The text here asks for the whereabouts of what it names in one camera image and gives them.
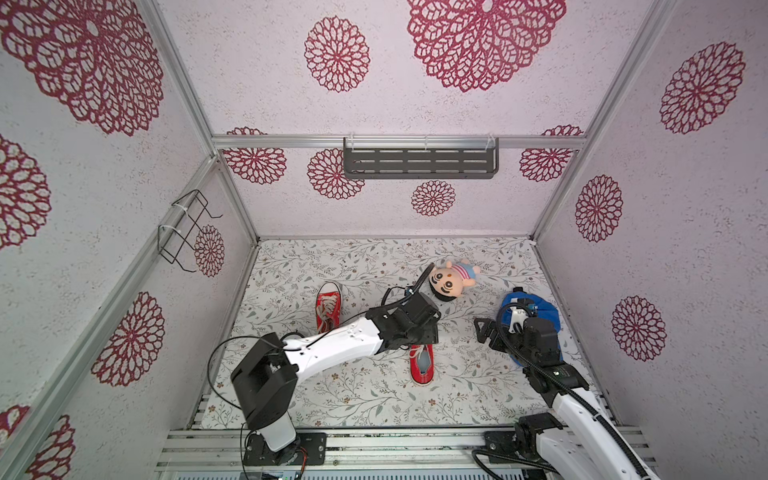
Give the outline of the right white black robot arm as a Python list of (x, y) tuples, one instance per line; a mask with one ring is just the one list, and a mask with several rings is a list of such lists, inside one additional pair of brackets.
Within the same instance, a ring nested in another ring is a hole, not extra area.
[(562, 359), (558, 331), (526, 299), (502, 305), (496, 318), (476, 318), (477, 339), (523, 366), (530, 386), (550, 411), (515, 423), (511, 446), (471, 451), (475, 464), (498, 479), (482, 459), (519, 464), (558, 479), (656, 479), (609, 420), (586, 379)]

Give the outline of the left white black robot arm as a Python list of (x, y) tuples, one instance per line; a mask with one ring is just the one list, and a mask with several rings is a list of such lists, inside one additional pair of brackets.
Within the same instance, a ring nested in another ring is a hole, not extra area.
[(434, 268), (430, 263), (401, 299), (358, 313), (327, 332), (286, 340), (274, 332), (258, 337), (230, 373), (248, 430), (275, 454), (296, 450), (289, 407), (301, 382), (345, 362), (437, 343), (441, 312), (420, 292)]

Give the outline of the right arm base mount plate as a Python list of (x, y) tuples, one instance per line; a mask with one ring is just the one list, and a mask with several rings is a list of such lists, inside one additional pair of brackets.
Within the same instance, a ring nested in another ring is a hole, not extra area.
[(535, 446), (535, 440), (531, 440), (525, 434), (518, 437), (512, 430), (491, 430), (483, 435), (485, 448), (497, 455), (518, 458), (529, 461), (540, 459)]

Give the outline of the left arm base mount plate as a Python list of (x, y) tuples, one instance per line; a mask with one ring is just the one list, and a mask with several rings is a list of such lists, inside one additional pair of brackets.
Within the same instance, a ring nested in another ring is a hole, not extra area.
[(272, 451), (264, 438), (249, 433), (243, 455), (243, 464), (261, 466), (320, 466), (325, 463), (328, 435), (326, 433), (299, 432), (296, 439), (282, 450)]

